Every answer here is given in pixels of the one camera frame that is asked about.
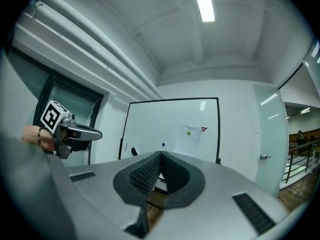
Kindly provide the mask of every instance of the railing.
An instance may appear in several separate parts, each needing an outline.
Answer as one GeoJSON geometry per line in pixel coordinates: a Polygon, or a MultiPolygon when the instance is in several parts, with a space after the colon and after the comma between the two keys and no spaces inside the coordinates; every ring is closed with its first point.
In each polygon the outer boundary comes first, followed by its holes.
{"type": "Polygon", "coordinates": [[[289,162],[289,165],[286,166],[286,168],[289,168],[289,169],[287,172],[284,173],[284,175],[286,175],[286,178],[283,179],[282,181],[285,181],[285,183],[287,183],[290,178],[302,172],[306,173],[310,167],[318,166],[319,152],[320,152],[319,147],[320,147],[320,138],[317,138],[307,144],[289,149],[288,156],[290,156],[290,158],[288,158],[287,160],[290,162],[289,162]]]}

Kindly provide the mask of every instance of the white paper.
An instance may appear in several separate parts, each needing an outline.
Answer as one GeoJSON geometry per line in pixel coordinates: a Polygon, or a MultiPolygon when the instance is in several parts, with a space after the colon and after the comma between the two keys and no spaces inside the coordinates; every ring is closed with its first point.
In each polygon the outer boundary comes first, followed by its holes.
{"type": "Polygon", "coordinates": [[[173,152],[197,157],[201,133],[201,127],[192,127],[186,124],[180,125],[173,152]]]}

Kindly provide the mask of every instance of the fluorescent light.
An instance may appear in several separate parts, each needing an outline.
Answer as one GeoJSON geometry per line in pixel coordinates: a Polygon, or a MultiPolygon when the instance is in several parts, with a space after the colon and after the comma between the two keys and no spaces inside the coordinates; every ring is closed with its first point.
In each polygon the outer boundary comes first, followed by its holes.
{"type": "Polygon", "coordinates": [[[214,22],[215,12],[211,0],[196,0],[200,9],[203,22],[214,22]]]}
{"type": "Polygon", "coordinates": [[[274,118],[274,117],[276,117],[276,116],[279,116],[279,114],[275,114],[275,115],[269,117],[268,119],[274,118]]]}
{"type": "Polygon", "coordinates": [[[267,102],[271,101],[273,98],[275,98],[275,97],[277,97],[277,96],[278,96],[278,94],[275,93],[275,94],[272,95],[271,97],[267,98],[264,102],[262,102],[262,103],[261,103],[261,106],[264,105],[264,104],[266,104],[267,102]]]}
{"type": "Polygon", "coordinates": [[[317,55],[317,52],[319,51],[319,41],[316,42],[315,48],[311,54],[312,57],[315,57],[317,55]]]}
{"type": "Polygon", "coordinates": [[[307,110],[310,110],[310,107],[308,107],[308,108],[306,108],[306,109],[302,110],[300,113],[306,112],[307,110]]]}
{"type": "Polygon", "coordinates": [[[205,101],[201,101],[200,111],[204,111],[205,110],[205,106],[206,106],[206,102],[205,101]]]}

